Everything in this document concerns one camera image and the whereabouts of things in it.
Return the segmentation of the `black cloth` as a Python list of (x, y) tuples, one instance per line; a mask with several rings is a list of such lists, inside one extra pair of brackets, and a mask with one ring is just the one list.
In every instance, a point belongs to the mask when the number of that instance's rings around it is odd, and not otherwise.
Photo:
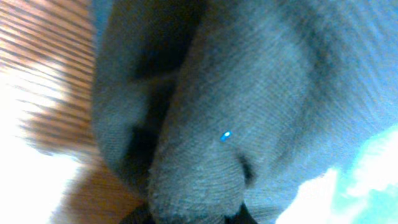
[(124, 223), (274, 223), (397, 124), (396, 1), (94, 1), (92, 126)]

